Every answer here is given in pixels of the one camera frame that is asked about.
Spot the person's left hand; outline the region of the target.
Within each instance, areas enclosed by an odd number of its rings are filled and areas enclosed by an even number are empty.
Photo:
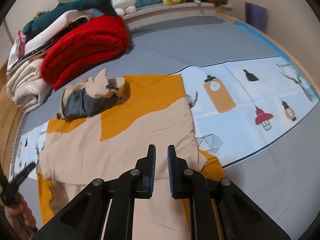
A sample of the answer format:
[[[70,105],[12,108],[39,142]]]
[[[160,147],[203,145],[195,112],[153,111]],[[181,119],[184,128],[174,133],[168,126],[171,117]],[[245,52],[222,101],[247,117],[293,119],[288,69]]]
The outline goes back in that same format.
[[[18,218],[22,217],[26,226],[30,228],[36,228],[36,219],[23,196],[21,194],[18,194],[18,196],[20,199],[18,203],[11,206],[5,206],[4,210],[9,224],[17,233],[21,234],[24,230],[18,221]]]

